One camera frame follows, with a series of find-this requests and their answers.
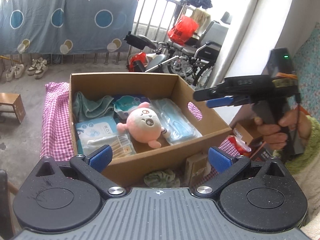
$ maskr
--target pink plush toy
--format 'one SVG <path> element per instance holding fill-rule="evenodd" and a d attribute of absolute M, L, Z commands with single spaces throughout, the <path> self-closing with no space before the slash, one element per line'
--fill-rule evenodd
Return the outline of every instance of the pink plush toy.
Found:
<path fill-rule="evenodd" d="M 157 114 L 149 106 L 148 102 L 141 103 L 138 109 L 129 114 L 126 124 L 117 124 L 117 130 L 120 133 L 128 130 L 136 141 L 148 143 L 151 148 L 160 148 L 161 143 L 157 139 L 161 133 L 165 138 L 169 137 L 170 132 L 161 126 Z"/>

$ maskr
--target box handle hole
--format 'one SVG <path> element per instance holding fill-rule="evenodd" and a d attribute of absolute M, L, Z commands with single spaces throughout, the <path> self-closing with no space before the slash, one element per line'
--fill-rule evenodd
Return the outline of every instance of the box handle hole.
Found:
<path fill-rule="evenodd" d="M 191 114 L 193 114 L 193 116 L 200 121 L 202 119 L 202 114 L 199 110 L 198 107 L 196 107 L 193 103 L 189 102 L 188 103 L 188 109 L 191 112 Z"/>

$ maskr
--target pair of shoes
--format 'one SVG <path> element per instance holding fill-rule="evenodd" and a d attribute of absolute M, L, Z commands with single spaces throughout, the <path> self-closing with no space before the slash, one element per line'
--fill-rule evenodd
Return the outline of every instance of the pair of shoes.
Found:
<path fill-rule="evenodd" d="M 47 71 L 47 60 L 46 59 L 33 59 L 32 65 L 28 68 L 27 73 L 29 76 L 34 75 L 36 79 L 41 78 Z"/>
<path fill-rule="evenodd" d="M 11 67 L 7 70 L 6 78 L 7 81 L 11 81 L 13 78 L 13 75 L 16 79 L 20 78 L 24 71 L 24 65 L 23 64 L 16 64 L 14 67 Z"/>

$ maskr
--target blue gripper pad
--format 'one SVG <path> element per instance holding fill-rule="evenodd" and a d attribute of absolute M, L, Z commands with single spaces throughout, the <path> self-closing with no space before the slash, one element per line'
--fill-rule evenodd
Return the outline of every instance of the blue gripper pad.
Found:
<path fill-rule="evenodd" d="M 221 173 L 228 169 L 232 164 L 233 157 L 217 147 L 211 147 L 208 154 L 209 163 Z"/>
<path fill-rule="evenodd" d="M 98 172 L 102 172 L 112 161 L 112 148 L 109 145 L 104 145 L 94 151 L 84 159 L 90 167 Z"/>

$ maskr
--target gray ribbed plate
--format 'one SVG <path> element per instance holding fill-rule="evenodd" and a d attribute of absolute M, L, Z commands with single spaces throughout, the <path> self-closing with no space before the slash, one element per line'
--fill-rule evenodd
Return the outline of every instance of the gray ribbed plate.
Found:
<path fill-rule="evenodd" d="M 41 235 L 27 230 L 24 240 L 307 240 L 294 228 L 277 234 L 246 231 L 226 220 L 210 199 L 193 197 L 186 188 L 133 188 L 122 198 L 110 199 L 83 227 L 62 234 Z"/>

